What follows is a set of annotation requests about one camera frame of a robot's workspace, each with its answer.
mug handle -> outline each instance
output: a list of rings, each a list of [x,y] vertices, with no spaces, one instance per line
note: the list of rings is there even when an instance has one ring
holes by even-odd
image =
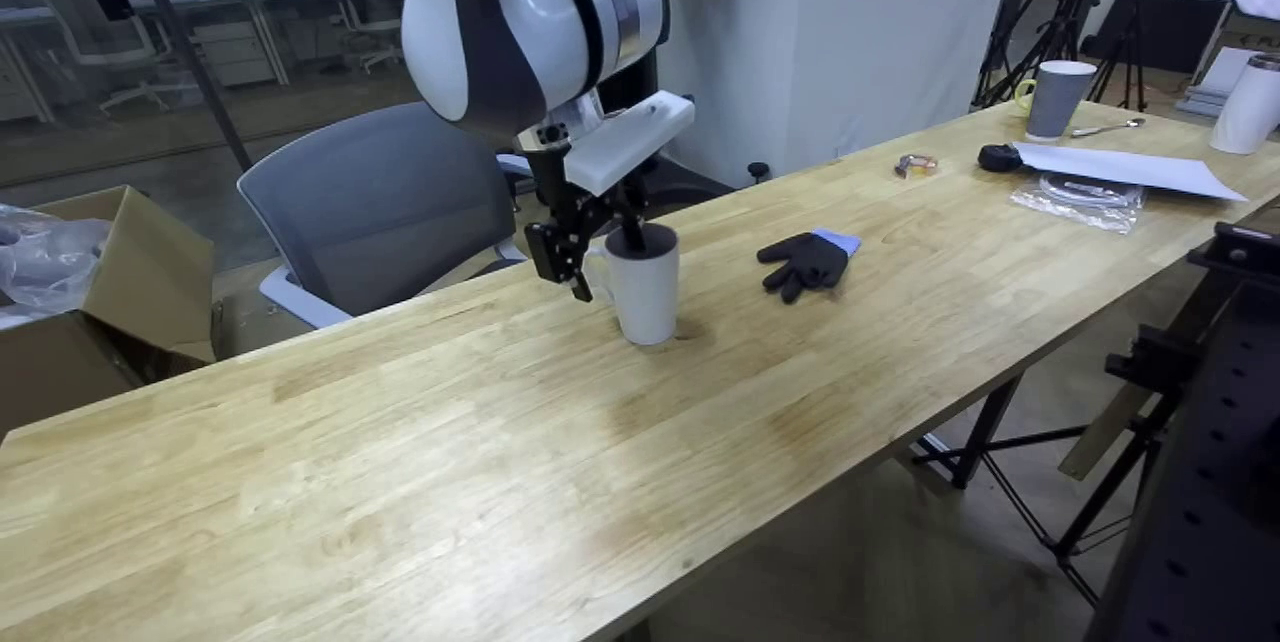
[[[593,265],[591,260],[600,260],[600,262]],[[609,256],[604,254],[599,247],[588,247],[586,254],[582,254],[582,276],[586,278],[586,283],[593,290],[604,290],[608,304],[616,306],[613,290],[609,288]]]
[[[1025,109],[1028,113],[1032,109],[1032,98],[1027,93],[1027,91],[1032,90],[1032,87],[1034,87],[1034,86],[1036,86],[1036,81],[1021,81],[1021,82],[1018,83],[1016,87],[1014,87],[1014,102],[1018,104],[1018,106]]]

glass wall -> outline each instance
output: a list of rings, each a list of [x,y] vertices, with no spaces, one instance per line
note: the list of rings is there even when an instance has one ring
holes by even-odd
[[[211,237],[219,269],[269,260],[236,191],[248,162],[307,130],[420,98],[402,0],[0,0],[0,203],[131,183]],[[212,83],[202,95],[180,38]],[[211,111],[221,106],[232,128]]]

wooden tabletop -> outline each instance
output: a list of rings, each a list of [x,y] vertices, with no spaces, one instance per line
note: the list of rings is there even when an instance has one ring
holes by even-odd
[[[1071,145],[1207,159],[1253,201],[1157,192],[1098,231],[974,168],[1020,125],[993,107],[664,219],[662,347],[521,265],[10,434],[0,639],[598,633],[1280,194],[1280,145],[1152,118]],[[902,153],[941,169],[902,182]],[[781,304],[755,249],[814,226],[863,249]]]

plastic bag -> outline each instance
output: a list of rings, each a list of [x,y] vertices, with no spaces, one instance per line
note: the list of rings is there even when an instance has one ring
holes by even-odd
[[[49,214],[0,205],[0,292],[23,315],[59,315],[84,303],[111,224],[68,223]]]
[[[1010,200],[1041,212],[1128,235],[1138,224],[1146,197],[1143,185],[1044,171],[1016,188]]]

glove cuff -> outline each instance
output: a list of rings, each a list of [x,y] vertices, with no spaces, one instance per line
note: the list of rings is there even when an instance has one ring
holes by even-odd
[[[840,249],[845,249],[845,254],[849,256],[854,256],[854,253],[856,253],[858,251],[858,247],[863,246],[863,240],[860,237],[841,235],[840,231],[832,231],[831,229],[826,229],[822,226],[814,229],[813,235],[822,237],[823,240],[831,242],[832,246],[837,246],[840,247]]]

